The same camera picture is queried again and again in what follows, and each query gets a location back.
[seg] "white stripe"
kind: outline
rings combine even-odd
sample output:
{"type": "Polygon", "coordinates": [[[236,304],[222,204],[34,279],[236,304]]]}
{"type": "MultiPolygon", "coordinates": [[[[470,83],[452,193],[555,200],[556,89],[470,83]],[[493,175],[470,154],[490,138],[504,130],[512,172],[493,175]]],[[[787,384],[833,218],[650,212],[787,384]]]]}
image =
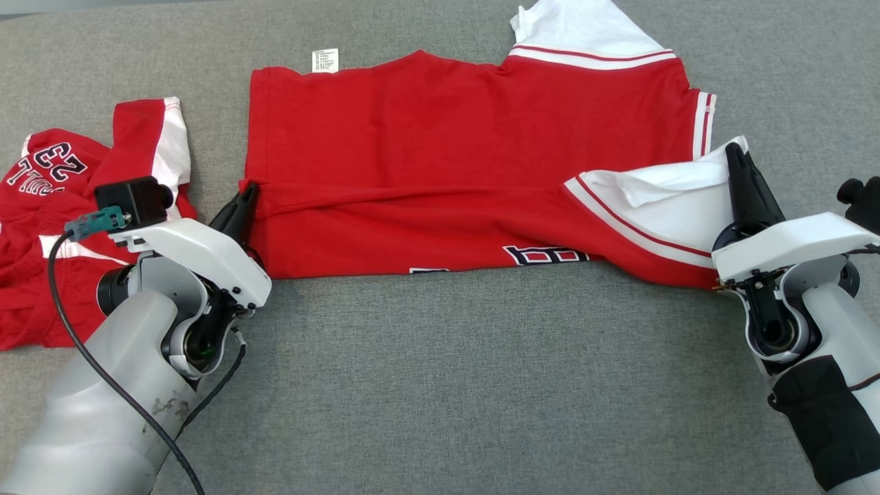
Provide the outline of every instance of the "white stripe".
{"type": "Polygon", "coordinates": [[[160,184],[168,186],[174,195],[175,204],[168,209],[169,220],[180,218],[176,204],[178,186],[189,183],[189,167],[187,126],[183,123],[183,114],[180,112],[180,100],[165,98],[162,132],[156,143],[156,154],[153,156],[153,168],[150,174],[156,177],[160,184]]]}
{"type": "Polygon", "coordinates": [[[572,52],[572,53],[584,54],[584,55],[587,55],[587,56],[597,56],[597,57],[600,57],[600,58],[614,58],[614,59],[620,59],[620,58],[634,58],[634,57],[637,57],[637,56],[645,56],[645,57],[647,58],[646,55],[664,55],[664,54],[671,54],[671,53],[672,53],[672,50],[667,48],[667,49],[665,49],[665,50],[657,50],[657,51],[651,51],[651,52],[642,52],[642,53],[636,53],[636,54],[632,54],[632,55],[608,55],[608,54],[599,53],[599,52],[592,52],[592,51],[584,50],[584,49],[580,49],[580,48],[553,47],[553,46],[550,46],[550,45],[541,45],[541,44],[538,44],[538,43],[517,43],[517,44],[515,44],[515,45],[513,46],[513,48],[543,48],[543,49],[546,49],[546,50],[556,50],[556,51],[561,51],[561,52],[572,52]]]}
{"type": "Polygon", "coordinates": [[[27,146],[31,143],[31,136],[33,136],[33,134],[28,134],[27,137],[25,138],[25,144],[21,147],[21,158],[24,158],[27,155],[31,154],[27,150],[27,146]]]}
{"type": "Polygon", "coordinates": [[[712,119],[715,118],[715,103],[718,101],[718,95],[709,94],[709,120],[706,122],[706,153],[712,150],[712,119]]]}
{"type": "MultiPolygon", "coordinates": [[[[43,257],[49,258],[49,253],[52,251],[52,246],[55,245],[55,242],[58,241],[60,235],[41,235],[40,237],[40,246],[43,248],[43,257]]],[[[73,242],[71,240],[64,241],[64,244],[61,245],[61,249],[58,250],[59,258],[94,258],[96,260],[108,260],[111,262],[117,262],[120,265],[127,265],[128,263],[117,260],[116,258],[111,258],[110,256],[100,255],[95,253],[91,249],[78,242],[73,242]]]]}
{"type": "Polygon", "coordinates": [[[708,103],[707,92],[700,92],[697,96],[697,111],[693,117],[693,159],[697,160],[703,156],[703,120],[706,116],[706,105],[708,103]]]}
{"type": "Polygon", "coordinates": [[[579,55],[563,55],[563,54],[555,54],[555,53],[547,53],[547,52],[539,52],[535,50],[529,50],[524,48],[513,48],[510,51],[511,56],[522,56],[525,58],[533,58],[535,60],[543,60],[544,62],[552,62],[552,63],[562,63],[564,65],[573,65],[575,67],[581,67],[584,69],[595,69],[595,70],[618,70],[618,69],[631,69],[633,67],[638,67],[640,65],[647,65],[649,63],[660,62],[661,60],[669,60],[671,58],[677,58],[672,52],[661,52],[657,55],[650,56],[647,58],[640,58],[638,60],[596,60],[594,58],[587,58],[585,56],[579,55]]]}
{"type": "Polygon", "coordinates": [[[596,199],[587,192],[587,189],[583,188],[577,178],[566,181],[565,187],[568,188],[569,191],[571,191],[571,194],[573,194],[578,199],[578,201],[583,203],[583,205],[586,206],[587,209],[592,211],[594,215],[599,217],[612,229],[617,231],[620,235],[622,235],[624,238],[626,238],[639,248],[676,262],[687,263],[689,265],[700,266],[710,269],[713,269],[715,267],[712,264],[712,258],[696,255],[695,253],[676,249],[672,246],[666,246],[665,244],[660,244],[659,242],[648,239],[641,233],[633,230],[629,227],[629,225],[620,222],[601,204],[599,204],[599,202],[596,201],[596,199]]]}

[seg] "cable connector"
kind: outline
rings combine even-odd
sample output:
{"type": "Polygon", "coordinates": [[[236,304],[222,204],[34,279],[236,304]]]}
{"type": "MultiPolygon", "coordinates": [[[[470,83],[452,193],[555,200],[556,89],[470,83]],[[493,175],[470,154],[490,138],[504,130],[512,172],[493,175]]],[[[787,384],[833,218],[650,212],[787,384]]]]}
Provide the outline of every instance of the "cable connector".
{"type": "Polygon", "coordinates": [[[64,224],[65,232],[73,232],[70,240],[85,239],[94,233],[121,229],[131,223],[131,215],[122,213],[119,206],[107,206],[100,211],[83,215],[64,224]]]}

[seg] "jersey number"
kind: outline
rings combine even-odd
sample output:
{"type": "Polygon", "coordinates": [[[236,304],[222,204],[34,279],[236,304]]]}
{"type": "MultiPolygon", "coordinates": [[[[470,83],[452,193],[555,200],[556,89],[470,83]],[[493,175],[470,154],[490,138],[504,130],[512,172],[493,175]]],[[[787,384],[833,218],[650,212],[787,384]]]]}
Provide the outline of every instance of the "jersey number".
{"type": "Polygon", "coordinates": [[[60,143],[43,151],[37,151],[33,155],[33,161],[43,168],[50,169],[52,178],[59,182],[66,181],[69,174],[81,174],[88,168],[77,158],[77,155],[70,152],[70,143],[60,143]]]}

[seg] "red stripe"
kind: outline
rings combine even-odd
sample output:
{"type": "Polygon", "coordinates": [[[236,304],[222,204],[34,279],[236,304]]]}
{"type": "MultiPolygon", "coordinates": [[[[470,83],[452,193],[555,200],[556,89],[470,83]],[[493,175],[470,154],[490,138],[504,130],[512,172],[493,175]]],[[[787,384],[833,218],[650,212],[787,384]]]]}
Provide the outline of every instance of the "red stripe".
{"type": "Polygon", "coordinates": [[[703,108],[703,113],[704,113],[704,115],[703,115],[703,143],[700,148],[702,150],[701,155],[705,155],[708,151],[708,150],[706,150],[706,142],[707,142],[707,138],[708,138],[707,134],[708,134],[708,129],[709,129],[709,112],[708,112],[708,110],[712,107],[712,97],[713,96],[714,96],[713,94],[707,93],[706,107],[703,108]]]}
{"type": "Polygon", "coordinates": [[[656,55],[663,55],[663,54],[672,53],[672,50],[664,50],[664,51],[660,51],[660,52],[650,53],[647,55],[631,56],[628,58],[611,58],[611,57],[607,57],[607,56],[590,55],[590,54],[585,54],[585,53],[580,53],[580,52],[569,52],[566,50],[555,50],[552,48],[527,47],[525,45],[514,45],[513,48],[521,48],[523,50],[534,50],[534,51],[538,51],[538,52],[554,53],[554,54],[558,54],[558,55],[582,56],[585,58],[592,58],[595,60],[604,60],[607,62],[628,62],[630,60],[641,60],[642,58],[650,58],[650,57],[656,56],[656,55]]]}
{"type": "Polygon", "coordinates": [[[614,217],[615,219],[617,219],[617,221],[619,221],[621,224],[626,225],[627,227],[629,227],[630,229],[632,229],[633,231],[635,231],[636,233],[638,233],[642,237],[644,237],[646,239],[653,240],[657,244],[663,244],[664,246],[668,246],[669,248],[676,248],[681,251],[687,251],[688,253],[693,253],[695,255],[706,256],[707,258],[712,257],[712,255],[710,253],[707,253],[706,251],[700,251],[699,249],[694,249],[693,247],[681,246],[681,245],[676,244],[674,242],[669,242],[668,240],[658,239],[652,235],[649,235],[647,233],[642,232],[641,230],[636,228],[634,225],[630,224],[629,222],[627,222],[626,220],[621,218],[617,213],[614,213],[611,210],[611,208],[608,208],[608,206],[601,199],[599,199],[599,197],[596,196],[596,194],[593,193],[593,191],[591,191],[589,187],[587,187],[587,185],[583,182],[583,179],[581,179],[580,175],[577,176],[577,181],[581,184],[581,186],[583,186],[583,189],[585,191],[587,191],[587,194],[592,196],[593,199],[595,199],[596,202],[599,203],[599,205],[601,205],[602,208],[605,209],[605,211],[607,211],[609,214],[611,214],[611,216],[614,217]]]}

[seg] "white robot arm casing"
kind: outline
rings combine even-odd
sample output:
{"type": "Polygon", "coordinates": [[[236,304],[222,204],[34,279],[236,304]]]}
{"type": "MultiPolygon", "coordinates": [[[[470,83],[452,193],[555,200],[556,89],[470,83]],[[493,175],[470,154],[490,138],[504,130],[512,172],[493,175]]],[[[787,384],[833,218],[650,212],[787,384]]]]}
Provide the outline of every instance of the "white robot arm casing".
{"type": "Polygon", "coordinates": [[[266,304],[272,281],[231,237],[191,218],[111,233],[132,253],[154,251],[226,290],[243,307],[266,304]]]}
{"type": "Polygon", "coordinates": [[[741,281],[751,277],[753,270],[773,271],[869,244],[880,245],[880,236],[827,212],[772,225],[750,239],[714,251],[712,261],[722,281],[741,281]]]}

